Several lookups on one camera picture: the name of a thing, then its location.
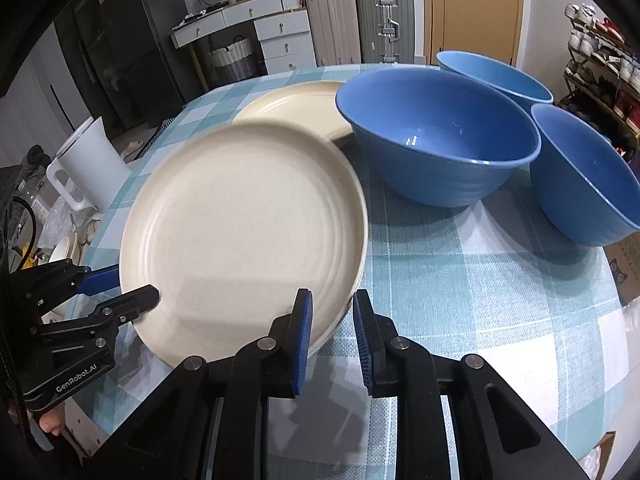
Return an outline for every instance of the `screw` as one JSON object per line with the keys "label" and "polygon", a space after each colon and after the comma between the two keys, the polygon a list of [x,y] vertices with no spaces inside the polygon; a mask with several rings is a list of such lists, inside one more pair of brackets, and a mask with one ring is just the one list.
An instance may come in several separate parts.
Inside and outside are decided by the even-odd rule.
{"label": "screw", "polygon": [[258,348],[260,350],[273,350],[276,348],[276,340],[273,337],[258,339]]}
{"label": "screw", "polygon": [[187,370],[192,370],[192,371],[197,370],[202,366],[203,361],[204,359],[202,357],[197,355],[192,355],[187,357],[184,360],[184,367],[187,368]]}
{"label": "screw", "polygon": [[479,355],[469,354],[465,357],[465,363],[469,368],[478,370],[478,368],[482,368],[482,366],[484,365],[484,359],[482,359]]}
{"label": "screw", "polygon": [[411,344],[411,342],[407,338],[402,337],[401,335],[398,335],[395,338],[393,338],[390,341],[390,343],[391,343],[391,346],[396,350],[406,350],[407,348],[409,348],[409,345]]}

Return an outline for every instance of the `tablecloth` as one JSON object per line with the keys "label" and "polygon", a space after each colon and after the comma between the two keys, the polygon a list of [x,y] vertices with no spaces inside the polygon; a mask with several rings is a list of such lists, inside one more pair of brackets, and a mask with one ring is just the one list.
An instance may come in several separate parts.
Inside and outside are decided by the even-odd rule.
{"label": "tablecloth", "polygon": [[[264,76],[190,103],[126,181],[83,263],[94,269],[117,263],[138,191],[187,139],[225,123],[273,89],[344,81],[379,67]],[[361,287],[369,291],[375,311],[434,354],[484,356],[576,458],[587,454],[622,406],[628,373],[622,311],[602,248],[578,247],[549,223],[526,168],[475,205],[433,208],[386,187],[356,145],[344,151],[367,201],[370,234]],[[162,290],[162,283],[154,285]],[[72,316],[89,308],[78,306]],[[130,324],[121,327],[115,352],[116,367],[75,397],[107,433],[170,371]],[[456,471],[446,403],[443,407]],[[348,313],[310,358],[302,395],[270,403],[270,478],[393,478],[395,408],[394,399],[367,397]]]}

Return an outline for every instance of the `light blue bowl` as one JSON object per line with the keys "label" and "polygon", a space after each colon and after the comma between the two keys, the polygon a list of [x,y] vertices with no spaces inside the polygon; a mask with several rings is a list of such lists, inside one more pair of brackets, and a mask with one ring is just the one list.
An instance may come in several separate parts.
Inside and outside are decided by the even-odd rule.
{"label": "light blue bowl", "polygon": [[553,224],[574,242],[595,247],[640,230],[640,184],[616,150],[561,108],[534,105],[531,114],[542,133],[531,182]]}
{"label": "light blue bowl", "polygon": [[335,97],[370,166],[423,204],[469,205],[540,152],[531,117],[472,79],[411,66],[365,72]]}
{"label": "light blue bowl", "polygon": [[441,69],[492,86],[516,101],[527,113],[534,104],[554,102],[553,94],[541,82],[501,61],[457,50],[439,52],[436,58]]}

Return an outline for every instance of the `white kettle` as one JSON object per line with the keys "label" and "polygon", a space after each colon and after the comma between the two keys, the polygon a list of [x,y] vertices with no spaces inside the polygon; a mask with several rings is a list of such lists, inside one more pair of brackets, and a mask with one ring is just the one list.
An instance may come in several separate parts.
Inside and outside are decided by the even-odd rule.
{"label": "white kettle", "polygon": [[[58,179],[63,171],[82,191],[78,202]],[[47,167],[47,178],[74,211],[107,211],[131,171],[104,134],[102,117],[89,117],[73,132]]]}

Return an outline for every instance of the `wooden door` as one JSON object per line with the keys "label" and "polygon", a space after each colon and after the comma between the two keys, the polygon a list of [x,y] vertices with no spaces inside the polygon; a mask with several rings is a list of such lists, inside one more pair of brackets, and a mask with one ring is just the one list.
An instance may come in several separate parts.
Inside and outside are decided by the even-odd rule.
{"label": "wooden door", "polygon": [[522,5],[523,0],[425,0],[428,61],[437,64],[439,50],[466,50],[515,64]]}

